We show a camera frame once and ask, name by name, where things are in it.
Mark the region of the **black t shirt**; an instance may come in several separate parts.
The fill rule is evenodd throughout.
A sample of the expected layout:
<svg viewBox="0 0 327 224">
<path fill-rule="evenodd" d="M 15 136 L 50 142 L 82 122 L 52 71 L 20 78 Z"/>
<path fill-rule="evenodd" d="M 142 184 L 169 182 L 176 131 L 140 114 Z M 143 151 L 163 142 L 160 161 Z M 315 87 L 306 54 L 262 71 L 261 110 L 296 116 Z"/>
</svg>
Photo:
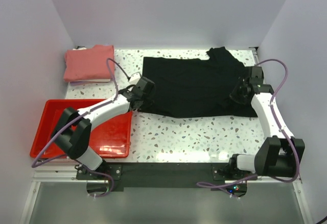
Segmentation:
<svg viewBox="0 0 327 224">
<path fill-rule="evenodd" d="M 245 65 L 224 47 L 206 53 L 207 60 L 144 57 L 142 75 L 155 83 L 155 92 L 140 111 L 173 118 L 256 117 L 251 105 L 230 99 Z"/>
</svg>

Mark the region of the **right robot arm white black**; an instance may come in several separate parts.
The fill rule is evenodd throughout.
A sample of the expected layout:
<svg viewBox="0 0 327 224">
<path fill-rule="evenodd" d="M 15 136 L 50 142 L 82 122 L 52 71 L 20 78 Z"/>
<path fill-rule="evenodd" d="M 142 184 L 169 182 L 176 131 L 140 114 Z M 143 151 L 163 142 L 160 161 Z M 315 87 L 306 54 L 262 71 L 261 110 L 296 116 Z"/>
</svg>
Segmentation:
<svg viewBox="0 0 327 224">
<path fill-rule="evenodd" d="M 251 105 L 264 133 L 264 142 L 256 154 L 234 154 L 229 159 L 227 172 L 232 179 L 238 180 L 247 172 L 285 183 L 297 179 L 305 143 L 286 126 L 276 94 L 271 85 L 264 83 L 259 66 L 247 67 L 230 94 L 233 101 Z"/>
</svg>

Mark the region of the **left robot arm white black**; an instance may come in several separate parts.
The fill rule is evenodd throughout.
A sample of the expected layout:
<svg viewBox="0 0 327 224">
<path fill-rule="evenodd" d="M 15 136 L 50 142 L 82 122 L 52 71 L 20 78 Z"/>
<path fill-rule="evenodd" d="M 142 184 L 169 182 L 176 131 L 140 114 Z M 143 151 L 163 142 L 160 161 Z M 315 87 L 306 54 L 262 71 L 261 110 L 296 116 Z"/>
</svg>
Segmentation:
<svg viewBox="0 0 327 224">
<path fill-rule="evenodd" d="M 51 138 L 69 158 L 79 162 L 94 179 L 101 179 L 109 173 L 105 160 L 89 145 L 92 131 L 101 124 L 139 109 L 150 102 L 155 93 L 155 83 L 140 77 L 135 84 L 116 90 L 114 96 L 95 105 L 63 110 Z"/>
</svg>

